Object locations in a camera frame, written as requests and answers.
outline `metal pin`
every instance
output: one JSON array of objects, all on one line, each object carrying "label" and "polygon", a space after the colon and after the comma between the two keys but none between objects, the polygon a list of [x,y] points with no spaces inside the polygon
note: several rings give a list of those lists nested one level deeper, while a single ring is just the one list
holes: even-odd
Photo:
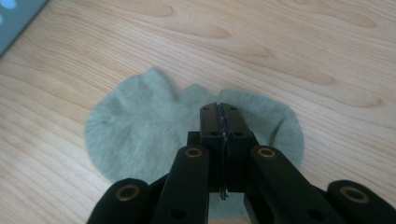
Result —
[{"label": "metal pin", "polygon": [[272,149],[265,147],[259,148],[257,152],[260,156],[265,158],[273,158],[276,155],[276,153]]},{"label": "metal pin", "polygon": [[202,155],[202,151],[198,148],[192,147],[186,150],[185,152],[186,156],[194,158],[194,157],[200,157]]},{"label": "metal pin", "polygon": [[220,187],[220,189],[219,189],[219,196],[220,196],[220,198],[221,198],[223,201],[225,201],[228,197],[230,197],[230,196],[227,194],[227,188],[226,188],[225,186]]},{"label": "metal pin", "polygon": [[350,186],[343,186],[340,188],[341,194],[354,203],[368,203],[369,196],[359,189]]},{"label": "metal pin", "polygon": [[121,202],[127,202],[139,195],[139,187],[136,184],[122,186],[116,192],[116,198]]}]

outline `gray sock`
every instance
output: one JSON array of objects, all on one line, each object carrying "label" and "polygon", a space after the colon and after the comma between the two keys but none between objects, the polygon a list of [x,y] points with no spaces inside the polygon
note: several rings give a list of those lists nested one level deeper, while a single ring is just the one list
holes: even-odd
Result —
[{"label": "gray sock", "polygon": [[[91,111],[85,126],[90,158],[113,182],[131,177],[150,184],[169,172],[187,133],[199,131],[199,109],[216,101],[238,107],[261,145],[278,148],[300,166],[304,137],[288,106],[245,91],[216,97],[198,85],[176,92],[156,69],[126,79]],[[245,216],[242,199],[231,194],[221,201],[211,194],[209,217]]]}]

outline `wood grain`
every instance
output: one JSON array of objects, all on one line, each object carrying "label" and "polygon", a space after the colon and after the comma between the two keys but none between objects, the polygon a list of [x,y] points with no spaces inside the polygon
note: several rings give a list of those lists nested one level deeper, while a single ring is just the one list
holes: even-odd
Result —
[{"label": "wood grain", "polygon": [[[304,176],[396,206],[394,1],[52,0],[0,61],[0,222],[82,223],[110,186],[84,146],[89,111],[150,67],[288,104]],[[248,223],[248,218],[211,223]]]}]

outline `metal screw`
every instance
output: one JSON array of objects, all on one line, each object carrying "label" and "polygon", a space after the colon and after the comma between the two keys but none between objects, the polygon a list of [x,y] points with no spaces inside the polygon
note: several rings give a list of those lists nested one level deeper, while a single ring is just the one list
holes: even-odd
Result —
[{"label": "metal screw", "polygon": [[198,148],[189,148],[186,150],[186,156],[194,158],[194,157],[200,157],[202,155],[202,151]]},{"label": "metal screw", "polygon": [[259,153],[260,156],[264,158],[273,158],[274,156],[276,156],[276,153],[270,148],[262,147],[259,148],[257,152]]},{"label": "metal screw", "polygon": [[116,198],[121,202],[130,201],[139,195],[139,187],[136,184],[122,186],[116,192]]},{"label": "metal screw", "polygon": [[350,186],[343,186],[340,188],[341,194],[354,203],[368,203],[369,196],[359,189]]}]

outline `wooden table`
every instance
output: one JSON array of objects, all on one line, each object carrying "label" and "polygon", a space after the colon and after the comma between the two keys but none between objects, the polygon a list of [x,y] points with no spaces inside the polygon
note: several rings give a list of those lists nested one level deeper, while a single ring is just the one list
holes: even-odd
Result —
[{"label": "wooden table", "polygon": [[179,89],[286,103],[312,184],[350,179],[396,206],[394,1],[53,0],[0,62],[1,223],[87,220],[111,183],[85,120],[153,66]]}]

